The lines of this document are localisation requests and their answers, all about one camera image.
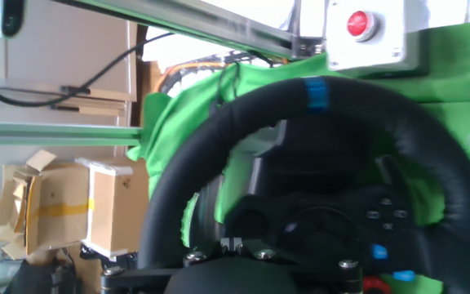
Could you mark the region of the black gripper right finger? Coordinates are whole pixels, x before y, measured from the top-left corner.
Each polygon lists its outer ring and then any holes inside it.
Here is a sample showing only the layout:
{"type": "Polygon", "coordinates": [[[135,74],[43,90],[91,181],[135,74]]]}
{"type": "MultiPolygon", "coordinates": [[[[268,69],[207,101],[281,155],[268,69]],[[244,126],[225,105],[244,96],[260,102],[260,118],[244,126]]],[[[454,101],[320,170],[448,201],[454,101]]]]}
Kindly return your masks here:
{"type": "Polygon", "coordinates": [[[258,283],[270,282],[277,286],[280,282],[293,283],[297,292],[360,293],[361,264],[357,259],[322,257],[313,253],[306,259],[282,249],[273,248],[259,239],[234,239],[236,260],[263,274],[262,278],[251,274],[258,283]]]}

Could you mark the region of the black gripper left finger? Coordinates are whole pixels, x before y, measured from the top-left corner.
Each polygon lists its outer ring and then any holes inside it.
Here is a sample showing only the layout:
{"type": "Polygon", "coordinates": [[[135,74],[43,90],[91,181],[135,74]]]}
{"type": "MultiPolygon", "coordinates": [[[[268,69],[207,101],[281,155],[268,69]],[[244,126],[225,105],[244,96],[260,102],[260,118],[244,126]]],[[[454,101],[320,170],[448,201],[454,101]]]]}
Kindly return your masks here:
{"type": "Polygon", "coordinates": [[[105,269],[100,278],[101,294],[163,293],[173,275],[194,265],[235,255],[235,238],[222,238],[207,245],[189,250],[182,265],[170,268],[123,269],[114,266],[105,269]]]}

